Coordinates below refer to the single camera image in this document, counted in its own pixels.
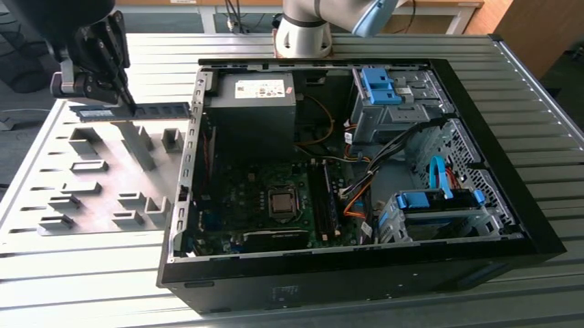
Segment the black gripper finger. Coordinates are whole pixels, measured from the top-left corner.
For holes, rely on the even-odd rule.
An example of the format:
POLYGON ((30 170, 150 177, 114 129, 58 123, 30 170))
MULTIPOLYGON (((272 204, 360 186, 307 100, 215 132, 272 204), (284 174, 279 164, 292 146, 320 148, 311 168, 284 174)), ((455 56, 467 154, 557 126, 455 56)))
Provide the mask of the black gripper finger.
MULTIPOLYGON (((98 66, 105 64, 105 56, 97 57, 97 50, 106 48, 106 52, 117 57, 114 51, 122 48, 128 49, 125 37, 125 21, 122 13, 118 10, 112 11, 98 22, 81 28, 80 39, 80 60, 81 68, 86 68, 90 72, 97 72, 98 66)), ((136 112, 136 103, 130 95, 130 114, 136 112)))
POLYGON ((60 71, 50 80, 50 92, 56 98, 89 99, 113 105, 108 109, 113 115, 130 114, 130 93, 128 91, 128 77, 125 68, 129 67, 128 50, 114 51, 117 57, 98 49, 97 57, 105 56, 104 66, 97 72, 90 72, 74 64, 65 49, 52 51, 50 55, 60 64, 60 71))

